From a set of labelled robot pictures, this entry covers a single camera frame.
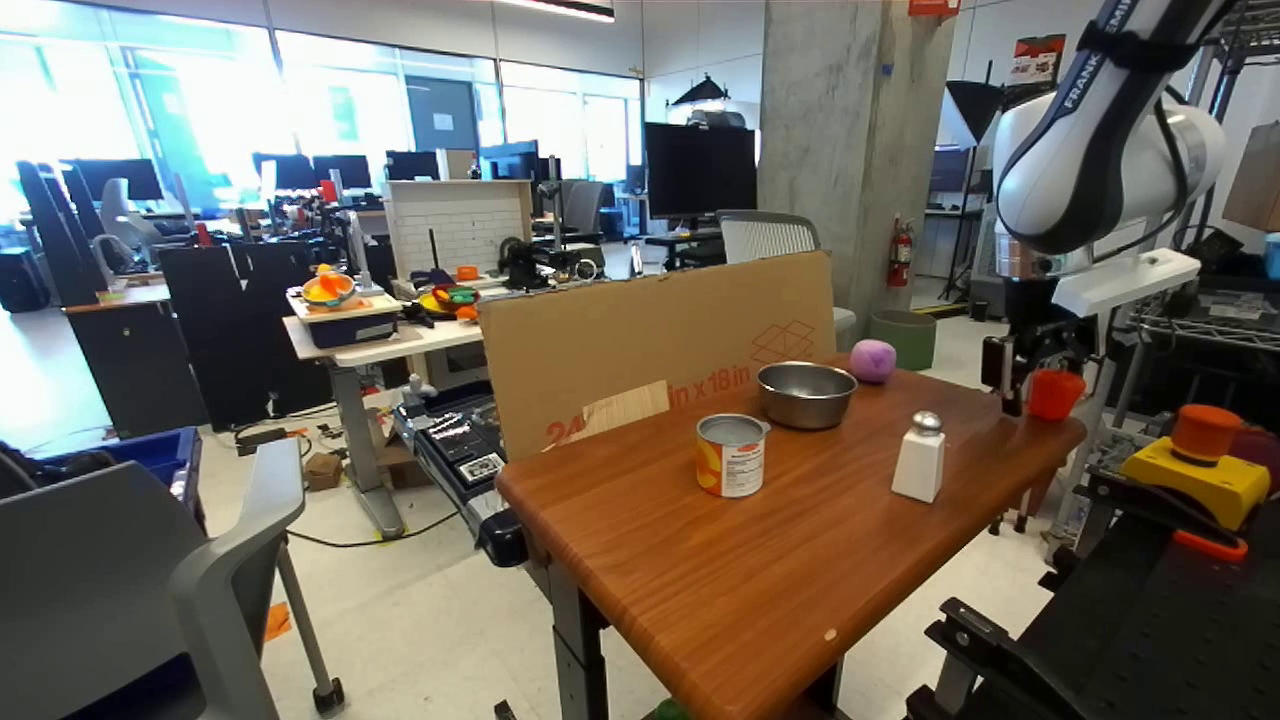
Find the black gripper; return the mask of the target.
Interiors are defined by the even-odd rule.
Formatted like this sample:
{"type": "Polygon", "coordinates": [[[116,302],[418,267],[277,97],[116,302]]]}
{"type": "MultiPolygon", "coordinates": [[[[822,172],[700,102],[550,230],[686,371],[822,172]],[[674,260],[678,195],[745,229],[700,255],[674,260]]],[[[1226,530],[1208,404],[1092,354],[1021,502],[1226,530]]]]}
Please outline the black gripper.
{"type": "Polygon", "coordinates": [[[1000,396],[1004,416],[1024,416],[1024,378],[1038,367],[1072,367],[1097,353],[1097,318],[1051,299],[1051,280],[1004,283],[1004,336],[981,344],[981,378],[1000,396]]]}

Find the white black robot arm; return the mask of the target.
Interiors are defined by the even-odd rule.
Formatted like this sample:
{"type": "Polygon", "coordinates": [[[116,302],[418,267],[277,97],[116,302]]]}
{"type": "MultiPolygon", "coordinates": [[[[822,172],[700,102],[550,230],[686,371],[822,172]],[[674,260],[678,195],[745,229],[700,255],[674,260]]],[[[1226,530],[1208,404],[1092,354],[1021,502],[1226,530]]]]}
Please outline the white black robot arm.
{"type": "Polygon", "coordinates": [[[1012,333],[990,353],[1008,416],[1046,358],[1039,336],[1190,283],[1200,264],[1151,246],[1226,163],[1226,127],[1169,81],[1235,0],[1105,0],[1064,81],[997,119],[997,240],[1012,333]]]}

